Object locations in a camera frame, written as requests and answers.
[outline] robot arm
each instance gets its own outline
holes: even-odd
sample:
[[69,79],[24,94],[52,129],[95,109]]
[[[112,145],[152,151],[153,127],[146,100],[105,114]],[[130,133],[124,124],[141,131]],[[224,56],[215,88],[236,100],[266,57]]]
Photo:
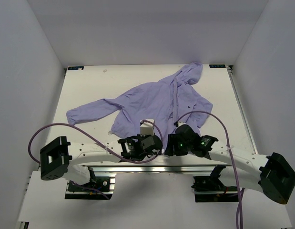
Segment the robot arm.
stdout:
[[[162,149],[160,139],[153,135],[151,126],[141,129],[138,135],[107,144],[118,155],[132,161],[142,161],[146,156],[158,154]],[[225,143],[212,136],[200,137],[188,125],[181,125],[175,134],[168,135],[165,156],[194,154],[210,160],[231,164],[229,149]],[[277,203],[286,204],[295,187],[295,172],[280,154],[256,155],[233,148],[233,156],[240,186],[263,192]],[[96,144],[68,142],[64,136],[54,139],[41,149],[41,179],[54,180],[63,177],[79,185],[95,183],[91,168],[81,166],[89,162],[121,159]],[[236,186],[231,166],[218,165],[210,179],[227,187]]]

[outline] wall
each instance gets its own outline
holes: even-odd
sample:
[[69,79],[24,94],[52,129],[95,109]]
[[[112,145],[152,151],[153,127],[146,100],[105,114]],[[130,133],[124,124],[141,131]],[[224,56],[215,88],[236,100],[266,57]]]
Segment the wall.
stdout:
[[[259,153],[281,153],[295,169],[295,1],[269,1],[234,76]],[[295,189],[286,208],[295,228]]]
[[[0,229],[15,227],[36,164],[27,144],[51,121],[63,68],[26,0],[0,0]],[[34,155],[45,134],[34,144]]]
[[233,64],[267,0],[28,0],[63,66]]

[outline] clothing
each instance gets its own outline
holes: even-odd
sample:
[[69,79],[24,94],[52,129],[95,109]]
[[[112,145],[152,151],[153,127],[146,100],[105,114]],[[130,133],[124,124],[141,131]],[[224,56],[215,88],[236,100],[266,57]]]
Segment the clothing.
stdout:
[[[163,135],[165,149],[167,135],[175,130],[173,123],[178,117],[193,110],[212,110],[213,105],[191,86],[199,81],[202,68],[202,64],[194,62],[171,76],[158,82],[136,86],[115,99],[100,99],[69,110],[66,114],[68,122],[74,125],[96,121],[120,110],[111,132],[120,138],[126,138],[140,133],[140,120],[154,119]],[[199,128],[207,117],[207,114],[192,113],[181,121],[199,133]]]

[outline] purple shirt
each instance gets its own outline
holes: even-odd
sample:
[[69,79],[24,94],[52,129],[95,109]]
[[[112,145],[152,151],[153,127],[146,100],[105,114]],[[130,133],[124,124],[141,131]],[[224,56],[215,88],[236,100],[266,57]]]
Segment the purple shirt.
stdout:
[[[154,119],[164,138],[163,148],[166,148],[167,135],[175,130],[173,123],[178,117],[189,111],[212,110],[213,105],[191,86],[199,81],[202,68],[200,63],[191,63],[171,76],[136,86],[115,99],[100,99],[69,110],[68,122],[74,125],[96,121],[119,110],[111,132],[126,138],[140,133],[140,120]],[[207,114],[193,113],[181,121],[199,133],[207,117]]]

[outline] white wall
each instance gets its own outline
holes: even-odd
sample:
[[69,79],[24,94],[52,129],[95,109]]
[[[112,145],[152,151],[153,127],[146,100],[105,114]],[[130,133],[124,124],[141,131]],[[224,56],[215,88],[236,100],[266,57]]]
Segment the white wall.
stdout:
[[[259,153],[295,169],[295,1],[269,1],[234,66]],[[295,228],[295,190],[287,204]]]
[[28,0],[64,67],[233,64],[267,0]]
[[[49,123],[63,68],[26,0],[0,0],[0,229],[15,227],[35,130]],[[45,135],[37,139],[34,154]]]

